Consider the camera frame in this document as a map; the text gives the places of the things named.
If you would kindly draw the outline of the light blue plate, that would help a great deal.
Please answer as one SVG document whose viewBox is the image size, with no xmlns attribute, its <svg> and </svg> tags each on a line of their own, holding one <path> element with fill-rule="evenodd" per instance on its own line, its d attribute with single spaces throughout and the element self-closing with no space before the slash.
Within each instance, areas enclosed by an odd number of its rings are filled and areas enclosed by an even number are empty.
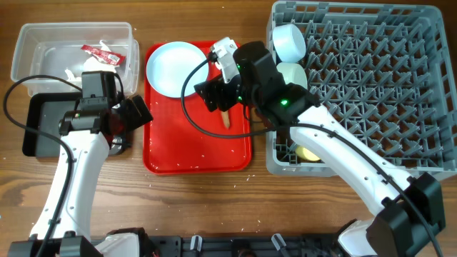
<svg viewBox="0 0 457 257">
<path fill-rule="evenodd" d="M 146 78 L 159 94 L 177 99 L 187 76 L 203 61 L 205 53 L 197 46 L 174 41 L 158 47 L 146 63 Z"/>
</svg>

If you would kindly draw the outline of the brown root vegetable stick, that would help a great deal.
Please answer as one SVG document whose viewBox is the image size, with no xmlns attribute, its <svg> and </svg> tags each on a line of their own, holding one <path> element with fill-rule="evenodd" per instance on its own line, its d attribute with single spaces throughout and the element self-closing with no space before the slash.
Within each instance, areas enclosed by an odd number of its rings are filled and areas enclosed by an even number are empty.
<svg viewBox="0 0 457 257">
<path fill-rule="evenodd" d="M 221 118 L 224 123 L 224 126 L 229 129 L 231 126 L 230 118 L 229 118 L 229 113 L 227 111 L 222 111 L 221 112 Z"/>
</svg>

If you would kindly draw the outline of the pale green rice bowl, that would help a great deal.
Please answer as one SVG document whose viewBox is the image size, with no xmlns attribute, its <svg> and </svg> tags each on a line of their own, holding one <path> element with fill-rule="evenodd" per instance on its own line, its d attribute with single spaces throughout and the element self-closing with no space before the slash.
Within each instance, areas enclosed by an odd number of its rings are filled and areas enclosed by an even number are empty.
<svg viewBox="0 0 457 257">
<path fill-rule="evenodd" d="M 308 79 L 300 64 L 281 62 L 276 66 L 286 84 L 293 83 L 308 88 Z"/>
</svg>

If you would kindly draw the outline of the white tissue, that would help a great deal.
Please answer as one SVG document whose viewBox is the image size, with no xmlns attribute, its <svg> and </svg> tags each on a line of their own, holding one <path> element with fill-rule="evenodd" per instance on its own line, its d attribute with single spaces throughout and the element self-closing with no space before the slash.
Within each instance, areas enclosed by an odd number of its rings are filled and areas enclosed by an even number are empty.
<svg viewBox="0 0 457 257">
<path fill-rule="evenodd" d="M 96 56 L 91 56 L 89 59 L 87 59 L 84 64 L 82 71 L 112 71 L 116 73 L 116 68 L 115 66 L 105 64 L 99 61 L 99 58 Z M 81 81 L 81 77 L 77 76 L 75 77 L 73 72 L 70 71 L 69 69 L 65 70 L 66 75 L 68 76 L 67 81 L 70 82 L 76 82 L 76 81 Z"/>
</svg>

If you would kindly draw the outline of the light blue bowl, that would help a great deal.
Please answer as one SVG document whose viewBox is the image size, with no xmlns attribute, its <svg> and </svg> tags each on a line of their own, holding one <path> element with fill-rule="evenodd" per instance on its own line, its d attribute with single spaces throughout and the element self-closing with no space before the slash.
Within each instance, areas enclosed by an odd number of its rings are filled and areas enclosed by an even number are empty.
<svg viewBox="0 0 457 257">
<path fill-rule="evenodd" d="M 273 46 L 282 62 L 297 63 L 306 55 L 306 42 L 294 24 L 277 26 L 272 33 Z"/>
</svg>

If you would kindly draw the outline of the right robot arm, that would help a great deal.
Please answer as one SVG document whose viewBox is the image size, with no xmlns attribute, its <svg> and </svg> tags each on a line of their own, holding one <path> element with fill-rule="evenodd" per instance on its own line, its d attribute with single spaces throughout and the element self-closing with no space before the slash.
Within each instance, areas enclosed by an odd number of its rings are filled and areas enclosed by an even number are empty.
<svg viewBox="0 0 457 257">
<path fill-rule="evenodd" d="M 414 178 L 367 147 L 316 95 L 286 83 L 262 42 L 237 46 L 222 39 L 206 61 L 221 71 L 195 85 L 208 110 L 227 111 L 236 104 L 255 109 L 267 131 L 288 131 L 294 143 L 316 154 L 365 203 L 372 218 L 354 221 L 338 235 L 346 254 L 414 256 L 436 244 L 446 221 L 441 185 L 434 177 Z"/>
</svg>

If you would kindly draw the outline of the red sauce packet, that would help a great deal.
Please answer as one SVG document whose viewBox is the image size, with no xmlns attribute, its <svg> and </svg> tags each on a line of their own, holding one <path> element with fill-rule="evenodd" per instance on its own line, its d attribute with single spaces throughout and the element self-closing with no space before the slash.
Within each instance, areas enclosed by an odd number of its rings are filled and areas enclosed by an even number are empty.
<svg viewBox="0 0 457 257">
<path fill-rule="evenodd" d="M 81 47 L 81 50 L 85 51 L 88 54 L 91 54 L 99 62 L 112 66 L 119 66 L 126 58 L 121 54 L 98 49 L 89 45 L 83 45 Z"/>
</svg>

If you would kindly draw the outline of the yellow plastic cup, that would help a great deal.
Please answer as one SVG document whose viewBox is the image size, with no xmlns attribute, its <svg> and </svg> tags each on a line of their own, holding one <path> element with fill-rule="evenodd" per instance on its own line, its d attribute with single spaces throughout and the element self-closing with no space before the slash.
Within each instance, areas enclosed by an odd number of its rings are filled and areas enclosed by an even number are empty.
<svg viewBox="0 0 457 257">
<path fill-rule="evenodd" d="M 307 148 L 304 148 L 303 146 L 297 146 L 295 153 L 298 157 L 302 158 L 305 161 L 320 161 L 321 159 L 311 151 L 309 151 Z"/>
</svg>

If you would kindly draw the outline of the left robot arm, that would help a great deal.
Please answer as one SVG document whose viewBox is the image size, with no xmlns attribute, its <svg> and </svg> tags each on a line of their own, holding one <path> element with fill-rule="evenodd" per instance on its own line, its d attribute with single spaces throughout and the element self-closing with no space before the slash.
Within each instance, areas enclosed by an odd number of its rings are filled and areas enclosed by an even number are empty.
<svg viewBox="0 0 457 257">
<path fill-rule="evenodd" d="M 154 256 L 154 243 L 143 228 L 113 230 L 96 246 L 90 239 L 96 185 L 110 150 L 107 136 L 151 120 L 140 96 L 122 101 L 111 111 L 68 112 L 61 122 L 61 155 L 44 210 L 29 239 L 13 242 L 8 255 Z"/>
</svg>

